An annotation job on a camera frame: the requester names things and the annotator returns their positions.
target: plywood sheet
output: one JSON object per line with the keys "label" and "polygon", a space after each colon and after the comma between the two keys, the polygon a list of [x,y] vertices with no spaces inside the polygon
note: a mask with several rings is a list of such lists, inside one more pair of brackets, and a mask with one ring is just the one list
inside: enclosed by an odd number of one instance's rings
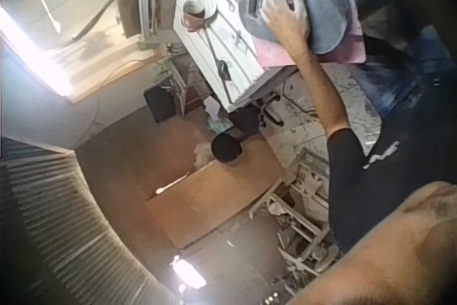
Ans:
{"label": "plywood sheet", "polygon": [[237,166],[213,161],[148,201],[147,207],[181,249],[248,206],[283,174],[266,141],[253,139],[243,147]]}

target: black t-shirt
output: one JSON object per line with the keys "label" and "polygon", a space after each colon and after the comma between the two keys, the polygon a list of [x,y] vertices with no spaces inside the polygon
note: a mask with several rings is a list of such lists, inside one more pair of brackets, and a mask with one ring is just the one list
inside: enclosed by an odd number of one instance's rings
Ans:
{"label": "black t-shirt", "polygon": [[418,103],[388,115],[370,154],[351,129],[328,140],[329,222],[349,251],[418,188],[457,184],[457,76],[427,84]]}

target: man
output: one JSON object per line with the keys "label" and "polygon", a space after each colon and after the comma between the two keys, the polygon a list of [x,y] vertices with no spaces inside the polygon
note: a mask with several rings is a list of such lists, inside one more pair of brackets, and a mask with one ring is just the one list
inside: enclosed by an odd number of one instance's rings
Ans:
{"label": "man", "polygon": [[392,48],[352,66],[382,119],[365,156],[306,42],[304,0],[293,3],[264,0],[261,14],[296,62],[326,132],[329,221],[350,251],[293,304],[434,304],[457,275],[456,67],[431,27],[411,42],[410,59]]}

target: hand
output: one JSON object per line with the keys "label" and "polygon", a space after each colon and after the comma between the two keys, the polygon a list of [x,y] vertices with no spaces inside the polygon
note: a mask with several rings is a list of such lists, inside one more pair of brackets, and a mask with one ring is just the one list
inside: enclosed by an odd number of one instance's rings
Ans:
{"label": "hand", "polygon": [[287,0],[263,0],[260,13],[268,27],[292,59],[307,54],[309,23],[305,0],[293,0],[294,11]]}

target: jeans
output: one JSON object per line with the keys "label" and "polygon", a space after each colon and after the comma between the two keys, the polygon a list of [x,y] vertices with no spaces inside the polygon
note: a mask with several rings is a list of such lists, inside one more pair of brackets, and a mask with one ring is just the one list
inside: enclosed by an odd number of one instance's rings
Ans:
{"label": "jeans", "polygon": [[402,64],[398,59],[392,62],[385,56],[368,55],[365,64],[348,66],[382,119],[394,109],[413,108],[425,83],[457,76],[456,65],[432,26],[420,31],[407,53]]}

